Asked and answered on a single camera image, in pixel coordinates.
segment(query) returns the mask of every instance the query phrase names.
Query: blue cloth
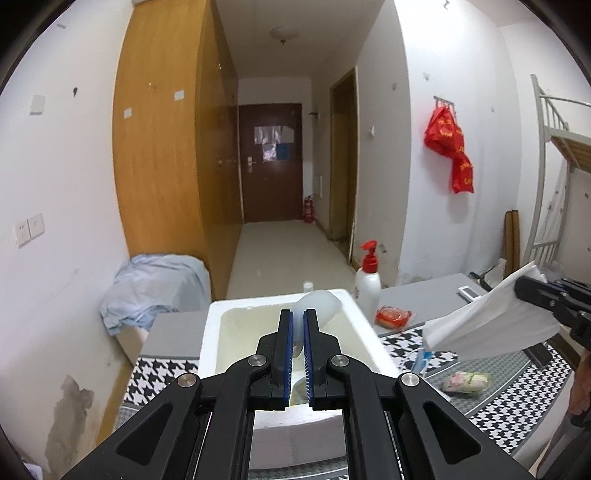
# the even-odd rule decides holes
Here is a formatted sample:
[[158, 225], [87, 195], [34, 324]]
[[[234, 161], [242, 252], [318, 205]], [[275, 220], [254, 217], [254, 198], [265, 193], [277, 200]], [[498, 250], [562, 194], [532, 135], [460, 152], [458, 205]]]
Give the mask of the blue cloth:
[[207, 310], [209, 272], [189, 255], [137, 255], [115, 276], [100, 307], [110, 335], [123, 325], [150, 330], [159, 313]]

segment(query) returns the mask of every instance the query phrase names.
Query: wooden wardrobe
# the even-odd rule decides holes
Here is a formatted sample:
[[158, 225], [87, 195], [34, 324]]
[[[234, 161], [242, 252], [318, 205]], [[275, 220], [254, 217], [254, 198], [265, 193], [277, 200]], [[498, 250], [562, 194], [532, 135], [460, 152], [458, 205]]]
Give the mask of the wooden wardrobe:
[[226, 297], [242, 226], [237, 95], [215, 2], [135, 7], [113, 104], [115, 185], [129, 254], [202, 259], [216, 299]]

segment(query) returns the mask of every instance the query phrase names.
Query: fire extinguisher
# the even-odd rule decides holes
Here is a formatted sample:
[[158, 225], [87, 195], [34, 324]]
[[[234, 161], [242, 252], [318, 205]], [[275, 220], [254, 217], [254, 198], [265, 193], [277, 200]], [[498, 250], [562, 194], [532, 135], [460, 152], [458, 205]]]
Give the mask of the fire extinguisher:
[[304, 221], [306, 223], [314, 221], [314, 200], [311, 196], [304, 199]]

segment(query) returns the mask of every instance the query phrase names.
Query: ceiling light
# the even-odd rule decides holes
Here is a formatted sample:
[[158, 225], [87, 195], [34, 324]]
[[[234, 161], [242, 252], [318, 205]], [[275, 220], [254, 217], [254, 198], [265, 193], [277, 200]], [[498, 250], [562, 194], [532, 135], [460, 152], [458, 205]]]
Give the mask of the ceiling light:
[[286, 27], [285, 25], [280, 25], [279, 27], [272, 28], [269, 32], [272, 38], [279, 40], [281, 45], [284, 45], [286, 41], [293, 40], [297, 38], [300, 34], [297, 28], [294, 27]]

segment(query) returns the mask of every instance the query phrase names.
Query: wall hook rack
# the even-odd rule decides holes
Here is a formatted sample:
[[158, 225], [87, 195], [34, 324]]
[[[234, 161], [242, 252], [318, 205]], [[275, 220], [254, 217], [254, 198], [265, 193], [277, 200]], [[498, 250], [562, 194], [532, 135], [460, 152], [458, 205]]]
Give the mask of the wall hook rack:
[[445, 100], [445, 98], [443, 97], [438, 97], [437, 95], [433, 95], [433, 98], [435, 99], [435, 101], [437, 102], [437, 106], [439, 106], [439, 103], [444, 103], [445, 105], [449, 105], [451, 107], [451, 109], [453, 110], [453, 114], [457, 116], [457, 112], [456, 112], [456, 104], [453, 102], [450, 102], [449, 100]]

